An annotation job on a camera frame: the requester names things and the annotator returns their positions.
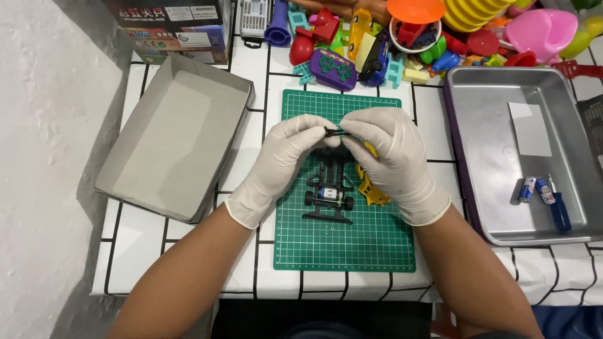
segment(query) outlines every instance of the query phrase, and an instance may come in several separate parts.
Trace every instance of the table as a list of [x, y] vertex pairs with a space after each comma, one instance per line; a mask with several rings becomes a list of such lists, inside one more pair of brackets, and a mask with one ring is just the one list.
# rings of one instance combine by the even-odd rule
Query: table
[[[236, 17], [232, 53], [227, 66], [219, 66], [253, 81], [256, 100], [244, 122], [244, 129], [227, 160], [214, 206], [218, 206], [247, 175], [260, 150], [264, 136], [280, 121], [282, 91], [304, 89], [319, 92], [337, 90], [322, 85], [298, 85], [291, 74], [288, 48], [262, 43], [259, 48], [244, 45]], [[577, 58], [584, 65], [603, 65], [603, 37]], [[122, 127], [132, 113], [159, 66], [149, 66], [133, 54], [122, 118]], [[571, 81], [574, 97], [584, 100], [603, 93], [603, 81], [578, 77]], [[413, 117], [423, 139], [434, 179], [452, 196], [453, 205], [464, 211], [458, 186], [456, 161], [447, 118], [443, 111], [442, 82], [436, 77], [428, 84], [403, 81], [396, 90], [365, 87], [358, 83], [354, 95], [399, 98]], [[425, 260], [415, 242], [415, 273], [277, 271], [273, 269], [274, 209], [253, 232], [220, 294], [242, 299], [332, 299], [332, 300], [419, 300], [438, 302]], [[93, 295], [127, 295], [147, 268], [187, 234], [193, 226], [143, 211], [109, 199], [104, 221]], [[603, 242], [538, 247], [492, 247], [515, 277], [533, 305], [603, 304]]]

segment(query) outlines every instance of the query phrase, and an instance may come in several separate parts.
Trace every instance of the blue toy car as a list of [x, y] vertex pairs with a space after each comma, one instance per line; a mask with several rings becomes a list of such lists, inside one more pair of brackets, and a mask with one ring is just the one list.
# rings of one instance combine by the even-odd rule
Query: blue toy car
[[362, 72], [358, 75], [358, 80], [367, 86], [374, 87], [385, 81], [385, 73], [389, 62], [387, 53], [390, 49], [390, 34], [387, 30], [382, 30], [377, 33], [375, 38], [371, 51], [362, 66]]

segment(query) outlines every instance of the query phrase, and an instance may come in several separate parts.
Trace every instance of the wheel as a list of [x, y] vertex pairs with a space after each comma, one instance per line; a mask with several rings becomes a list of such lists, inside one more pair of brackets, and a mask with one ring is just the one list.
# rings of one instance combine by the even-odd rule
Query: wheel
[[310, 206], [312, 205], [312, 202], [314, 202], [314, 192], [306, 191], [306, 196], [303, 199], [304, 205]]
[[354, 209], [354, 198], [352, 197], [345, 197], [343, 200], [343, 208], [346, 211], [351, 211]]

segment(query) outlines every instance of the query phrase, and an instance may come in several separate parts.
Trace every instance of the person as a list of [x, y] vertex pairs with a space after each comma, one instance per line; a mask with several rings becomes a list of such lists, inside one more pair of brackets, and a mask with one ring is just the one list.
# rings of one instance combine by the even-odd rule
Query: person
[[185, 333], [213, 305], [252, 230], [287, 191], [309, 152], [340, 142], [413, 226], [461, 338], [543, 338], [518, 284], [429, 175], [421, 135], [408, 114], [386, 107], [357, 110], [339, 126], [351, 136], [325, 138], [324, 128], [336, 125], [313, 115], [275, 125], [241, 185], [138, 281], [109, 338]]

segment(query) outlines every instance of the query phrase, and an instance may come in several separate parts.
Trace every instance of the white wall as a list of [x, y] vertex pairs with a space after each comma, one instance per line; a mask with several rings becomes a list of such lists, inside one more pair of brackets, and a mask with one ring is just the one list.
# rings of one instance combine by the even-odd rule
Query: white wall
[[97, 0], [0, 2], [0, 338], [100, 337], [119, 305], [87, 296], [131, 53], [115, 27]]

